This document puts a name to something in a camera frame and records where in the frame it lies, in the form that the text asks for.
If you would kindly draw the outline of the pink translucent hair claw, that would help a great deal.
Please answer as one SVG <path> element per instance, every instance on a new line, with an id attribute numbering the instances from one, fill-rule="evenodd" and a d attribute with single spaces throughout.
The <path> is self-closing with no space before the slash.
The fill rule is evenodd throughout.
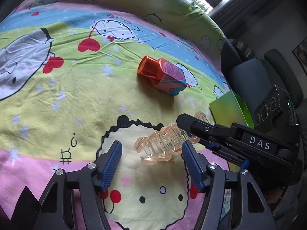
<path id="1" fill-rule="evenodd" d="M 140 157 L 142 163 L 154 165 L 158 161 L 166 162 L 171 160 L 174 155 L 180 155 L 182 144 L 188 140 L 192 144 L 196 144 L 200 138 L 182 130 L 177 126 L 177 123 L 173 122 L 149 136 L 138 138 L 134 149 L 137 153 L 145 153 Z"/>

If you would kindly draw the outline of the orange cap carton bottle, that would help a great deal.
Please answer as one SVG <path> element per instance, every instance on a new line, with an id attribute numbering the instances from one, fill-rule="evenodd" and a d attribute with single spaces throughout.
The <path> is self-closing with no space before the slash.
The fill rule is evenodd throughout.
<path id="1" fill-rule="evenodd" d="M 164 58 L 144 56 L 137 68 L 137 74 L 148 79 L 150 85 L 171 96 L 177 96 L 188 87 L 182 69 Z"/>

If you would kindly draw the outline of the green white open box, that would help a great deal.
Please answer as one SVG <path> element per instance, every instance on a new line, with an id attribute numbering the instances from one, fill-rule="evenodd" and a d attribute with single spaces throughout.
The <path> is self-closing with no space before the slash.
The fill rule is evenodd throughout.
<path id="1" fill-rule="evenodd" d="M 246 103 L 232 90 L 223 93 L 218 86 L 214 86 L 215 100 L 209 103 L 209 108 L 214 121 L 218 125 L 230 127 L 238 123 L 254 128 L 254 123 Z"/>

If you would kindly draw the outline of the dark grey sofa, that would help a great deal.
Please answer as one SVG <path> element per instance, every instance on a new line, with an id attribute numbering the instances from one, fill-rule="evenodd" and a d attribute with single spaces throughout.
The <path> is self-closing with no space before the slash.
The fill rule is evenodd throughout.
<path id="1" fill-rule="evenodd" d="M 256 122 L 256 109 L 265 98 L 272 85 L 287 89 L 279 74 L 266 60 L 248 59 L 229 40 L 221 51 L 222 73 L 230 87 L 245 101 L 253 122 Z M 306 182 L 290 186 L 285 201 L 276 209 L 275 219 L 278 224 L 290 224 L 300 212 L 306 201 Z"/>

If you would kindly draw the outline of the colourful cartoon bed sheet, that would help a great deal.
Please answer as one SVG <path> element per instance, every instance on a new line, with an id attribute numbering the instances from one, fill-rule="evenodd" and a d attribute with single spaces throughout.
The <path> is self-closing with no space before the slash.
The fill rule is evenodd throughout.
<path id="1" fill-rule="evenodd" d="M 152 166 L 134 143 L 178 115 L 204 112 L 221 72 L 225 35 L 191 0 L 24 0 L 1 22 L 1 206 L 40 197 L 53 173 L 123 154 L 101 203 L 112 229 L 193 229 L 203 194 L 181 156 Z M 144 56 L 183 70 L 171 96 L 137 74 Z"/>

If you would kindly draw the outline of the framed wall picture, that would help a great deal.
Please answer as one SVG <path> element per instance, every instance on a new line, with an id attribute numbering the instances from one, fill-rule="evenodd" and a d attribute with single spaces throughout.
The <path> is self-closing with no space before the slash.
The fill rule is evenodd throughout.
<path id="1" fill-rule="evenodd" d="M 307 74 L 307 37 L 292 52 Z"/>

